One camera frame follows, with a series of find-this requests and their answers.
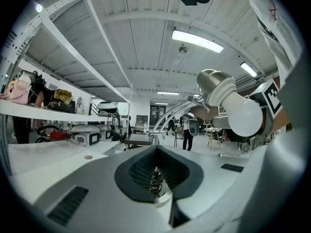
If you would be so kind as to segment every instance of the black rubber pad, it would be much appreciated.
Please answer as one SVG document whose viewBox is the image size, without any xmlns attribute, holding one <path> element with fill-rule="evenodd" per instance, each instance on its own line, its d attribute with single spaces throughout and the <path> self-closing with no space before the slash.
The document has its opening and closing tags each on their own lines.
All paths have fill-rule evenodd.
<svg viewBox="0 0 311 233">
<path fill-rule="evenodd" d="M 242 166 L 235 166 L 235 165 L 230 165 L 230 164 L 223 164 L 221 166 L 221 168 L 227 169 L 227 170 L 230 170 L 230 171 L 239 172 L 239 173 L 241 173 L 243 171 L 243 169 L 244 169 L 244 167 L 242 167 Z"/>
</svg>

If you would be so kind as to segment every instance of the yellow cloth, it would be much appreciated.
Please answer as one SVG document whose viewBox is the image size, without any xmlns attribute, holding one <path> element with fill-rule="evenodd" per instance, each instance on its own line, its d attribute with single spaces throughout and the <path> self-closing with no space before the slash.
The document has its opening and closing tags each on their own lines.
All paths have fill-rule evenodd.
<svg viewBox="0 0 311 233">
<path fill-rule="evenodd" d="M 62 89 L 57 89 L 54 93 L 54 98 L 55 99 L 60 99 L 63 101 L 66 105 L 70 104 L 72 101 L 72 94 L 69 91 L 62 90 Z"/>
</svg>

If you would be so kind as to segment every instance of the ceiling light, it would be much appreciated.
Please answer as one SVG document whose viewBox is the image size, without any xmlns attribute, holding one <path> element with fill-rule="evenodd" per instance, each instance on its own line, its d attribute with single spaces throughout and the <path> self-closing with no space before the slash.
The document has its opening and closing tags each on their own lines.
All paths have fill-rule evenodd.
<svg viewBox="0 0 311 233">
<path fill-rule="evenodd" d="M 166 94 L 166 95 L 179 95 L 179 93 L 175 92 L 164 92 L 164 91 L 158 91 L 158 94 Z"/>
<path fill-rule="evenodd" d="M 172 39 L 196 44 L 198 46 L 210 49 L 217 53 L 220 53 L 224 49 L 222 46 L 216 44 L 215 42 L 209 41 L 207 39 L 204 39 L 202 37 L 199 37 L 199 36 L 196 36 L 190 33 L 178 31 L 178 30 L 173 31 Z"/>
<path fill-rule="evenodd" d="M 43 10 L 42 5 L 38 3 L 38 4 L 36 5 L 36 7 L 35 7 L 35 10 L 37 10 L 37 12 L 39 12 L 39 13 L 42 12 L 42 10 Z"/>
<path fill-rule="evenodd" d="M 257 73 L 247 63 L 243 62 L 240 66 L 253 77 L 257 76 Z"/>
</svg>

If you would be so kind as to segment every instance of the fisheye lens view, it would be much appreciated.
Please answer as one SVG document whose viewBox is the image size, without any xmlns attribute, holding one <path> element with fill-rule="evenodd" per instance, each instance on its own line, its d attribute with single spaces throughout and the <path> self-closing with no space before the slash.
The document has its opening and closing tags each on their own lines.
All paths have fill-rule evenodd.
<svg viewBox="0 0 311 233">
<path fill-rule="evenodd" d="M 5 34 L 3 189 L 29 224 L 250 233 L 285 215 L 311 87 L 282 0 L 28 0 Z"/>
</svg>

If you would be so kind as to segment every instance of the ceiling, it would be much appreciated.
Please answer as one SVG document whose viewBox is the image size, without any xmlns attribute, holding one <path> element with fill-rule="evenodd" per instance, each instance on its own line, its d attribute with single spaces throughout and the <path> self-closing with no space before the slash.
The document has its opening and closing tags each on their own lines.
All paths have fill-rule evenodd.
<svg viewBox="0 0 311 233">
<path fill-rule="evenodd" d="M 199 92 L 196 75 L 204 69 L 247 80 L 241 86 L 243 89 L 256 81 L 240 67 L 242 62 L 246 61 L 263 77 L 276 70 L 275 58 L 259 32 L 248 0 L 213 0 L 196 7 L 186 7 L 180 0 L 91 1 L 129 82 L 83 0 L 56 15 L 53 22 L 77 51 L 126 96 L 133 83 L 139 97 L 177 103 Z M 224 50 L 215 53 L 172 40 L 175 28 L 212 40 Z M 187 48 L 187 52 L 180 53 L 181 47 Z M 44 29 L 32 40 L 27 54 L 71 83 L 104 99 L 114 99 L 103 83 L 66 54 Z M 157 91 L 180 95 L 158 95 Z"/>
</svg>

